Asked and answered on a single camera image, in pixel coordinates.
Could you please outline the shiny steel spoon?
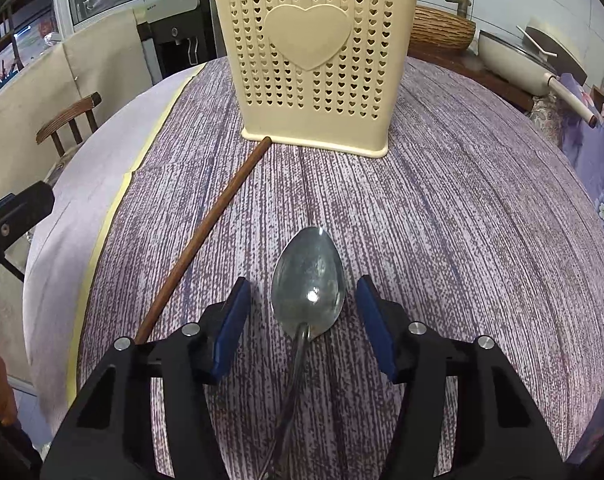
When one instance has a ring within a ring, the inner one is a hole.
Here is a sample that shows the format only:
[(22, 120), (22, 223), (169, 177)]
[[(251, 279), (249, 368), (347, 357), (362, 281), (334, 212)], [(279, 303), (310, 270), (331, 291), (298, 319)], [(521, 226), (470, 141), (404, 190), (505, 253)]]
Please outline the shiny steel spoon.
[(344, 300), (342, 261), (327, 230), (318, 226), (300, 230), (278, 259), (270, 292), (274, 317), (293, 339), (293, 356), (262, 479), (289, 477), (288, 454), (308, 347), (337, 322)]

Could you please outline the wooden chair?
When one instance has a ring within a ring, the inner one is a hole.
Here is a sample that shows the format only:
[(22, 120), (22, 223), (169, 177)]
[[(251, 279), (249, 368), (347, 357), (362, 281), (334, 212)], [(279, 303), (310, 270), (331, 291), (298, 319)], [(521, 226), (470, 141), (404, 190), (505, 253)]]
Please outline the wooden chair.
[(98, 124), (96, 121), (94, 109), (102, 102), (102, 97), (99, 92), (93, 92), (89, 96), (86, 96), (83, 99), (80, 99), (65, 108), (62, 112), (56, 115), (52, 120), (46, 122), (46, 124), (37, 131), (35, 136), (35, 142), (37, 144), (42, 144), (47, 139), (52, 140), (52, 143), (55, 145), (55, 149), (59, 157), (62, 157), (66, 154), (66, 150), (64, 149), (60, 135), (58, 131), (64, 127), (68, 126), (71, 130), (73, 140), (75, 140), (75, 146), (79, 148), (81, 144), (84, 142), (82, 135), (80, 133), (80, 128), (78, 128), (78, 123), (76, 120), (84, 115), (89, 130), (91, 133), (95, 133), (98, 129)]

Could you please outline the purple woven tablecloth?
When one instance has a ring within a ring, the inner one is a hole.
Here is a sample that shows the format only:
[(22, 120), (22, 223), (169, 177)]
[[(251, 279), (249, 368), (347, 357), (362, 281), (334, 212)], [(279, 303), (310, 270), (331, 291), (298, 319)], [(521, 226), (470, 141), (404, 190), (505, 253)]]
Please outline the purple woven tablecloth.
[[(180, 93), (134, 171), (97, 262), (78, 379), (134, 335), (168, 271), (252, 146), (225, 60)], [(291, 341), (270, 307), (280, 253), (322, 226), (346, 284), (445, 337), (496, 339), (569, 455), (604, 384), (604, 222), (567, 157), (474, 81), (408, 60), (389, 151), (366, 158), (276, 144), (180, 281), (154, 336), (222, 300), (237, 278), (253, 304), (230, 373), (208, 392), (232, 478), (253, 479), (273, 439)]]

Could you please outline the black water dispenser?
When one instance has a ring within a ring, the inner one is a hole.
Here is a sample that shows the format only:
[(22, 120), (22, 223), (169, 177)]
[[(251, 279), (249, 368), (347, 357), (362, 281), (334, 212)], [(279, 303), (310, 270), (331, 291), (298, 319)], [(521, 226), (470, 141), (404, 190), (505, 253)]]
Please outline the black water dispenser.
[(210, 0), (150, 0), (145, 19), (163, 78), (217, 58)]

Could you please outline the brown wooden chopstick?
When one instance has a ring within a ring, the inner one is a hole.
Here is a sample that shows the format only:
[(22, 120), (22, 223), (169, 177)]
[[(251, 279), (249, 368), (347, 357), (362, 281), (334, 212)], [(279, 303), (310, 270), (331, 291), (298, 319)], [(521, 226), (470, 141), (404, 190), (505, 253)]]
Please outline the brown wooden chopstick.
[(165, 279), (162, 287), (154, 298), (147, 314), (142, 321), (142, 325), (139, 327), (136, 336), (134, 338), (135, 344), (144, 344), (149, 336), (151, 335), (154, 326), (156, 326), (158, 319), (164, 311), (165, 306), (168, 304), (168, 300), (171, 299), (174, 290), (177, 285), (180, 284), (180, 280), (183, 278), (187, 269), (194, 261), (195, 256), (206, 241), (217, 221), (220, 220), (225, 209), (230, 204), (232, 199), (235, 197), (239, 189), (244, 184), (244, 181), (252, 173), (255, 166), (263, 158), (265, 153), (272, 146), (273, 141), (269, 136), (266, 136), (256, 148), (251, 152), (249, 157), (244, 161), (240, 168), (232, 176), (232, 180), (228, 182), (226, 188), (224, 188), (222, 194), (217, 197), (217, 200), (213, 204), (209, 212), (204, 216), (203, 220), (195, 230), (194, 235), (191, 237), (187, 246), (180, 254), (180, 258), (177, 259), (176, 263)]

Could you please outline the cream perforated utensil holder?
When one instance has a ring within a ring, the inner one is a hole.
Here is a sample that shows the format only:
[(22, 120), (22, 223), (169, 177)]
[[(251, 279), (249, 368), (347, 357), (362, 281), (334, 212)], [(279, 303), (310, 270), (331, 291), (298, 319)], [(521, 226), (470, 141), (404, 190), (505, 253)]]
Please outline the cream perforated utensil holder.
[(388, 151), (417, 0), (215, 0), (251, 141)]

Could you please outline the cream frying pan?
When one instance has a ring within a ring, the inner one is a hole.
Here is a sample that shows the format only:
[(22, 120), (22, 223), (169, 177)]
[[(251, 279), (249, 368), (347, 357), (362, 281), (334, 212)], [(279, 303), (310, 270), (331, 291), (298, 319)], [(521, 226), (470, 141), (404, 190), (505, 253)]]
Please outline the cream frying pan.
[(567, 89), (555, 70), (546, 61), (507, 40), (481, 30), (478, 55), (485, 67), (531, 96), (546, 96), (554, 92), (590, 128), (598, 125), (598, 117)]

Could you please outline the dark wooden counter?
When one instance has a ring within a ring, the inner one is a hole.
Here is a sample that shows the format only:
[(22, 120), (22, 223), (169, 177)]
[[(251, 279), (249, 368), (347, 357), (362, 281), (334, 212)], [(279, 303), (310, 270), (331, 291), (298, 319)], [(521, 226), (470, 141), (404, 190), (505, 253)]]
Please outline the dark wooden counter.
[(451, 72), (465, 76), (482, 84), (520, 112), (530, 114), (534, 105), (533, 96), (517, 88), (506, 79), (492, 73), (480, 58), (470, 50), (455, 51), (437, 47), (414, 44), (408, 47), (409, 56), (419, 58)]

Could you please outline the brown rice cooker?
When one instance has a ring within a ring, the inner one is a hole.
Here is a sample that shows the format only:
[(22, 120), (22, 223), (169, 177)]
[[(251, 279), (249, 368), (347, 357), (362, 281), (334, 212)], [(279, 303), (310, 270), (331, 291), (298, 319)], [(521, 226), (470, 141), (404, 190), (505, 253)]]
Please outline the brown rice cooker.
[(557, 27), (538, 18), (530, 18), (524, 28), (522, 42), (549, 62), (558, 74), (570, 73), (579, 84), (586, 83), (587, 73), (579, 50)]

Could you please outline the woven pattern basin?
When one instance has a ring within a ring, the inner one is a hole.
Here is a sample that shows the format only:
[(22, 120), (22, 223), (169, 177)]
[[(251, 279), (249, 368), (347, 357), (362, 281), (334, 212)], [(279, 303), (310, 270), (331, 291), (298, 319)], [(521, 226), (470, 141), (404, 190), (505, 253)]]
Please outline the woven pattern basin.
[(431, 49), (456, 53), (465, 51), (476, 29), (476, 23), (468, 18), (428, 6), (416, 6), (408, 53)]

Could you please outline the brass faucet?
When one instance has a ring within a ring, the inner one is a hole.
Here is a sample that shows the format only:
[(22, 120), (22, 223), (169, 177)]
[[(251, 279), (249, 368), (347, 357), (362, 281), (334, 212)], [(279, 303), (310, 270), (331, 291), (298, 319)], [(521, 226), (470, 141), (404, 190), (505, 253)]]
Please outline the brass faucet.
[(471, 8), (471, 0), (444, 0), (444, 1), (448, 2), (448, 3), (455, 3), (457, 6), (456, 14), (460, 18), (468, 18), (469, 9)]

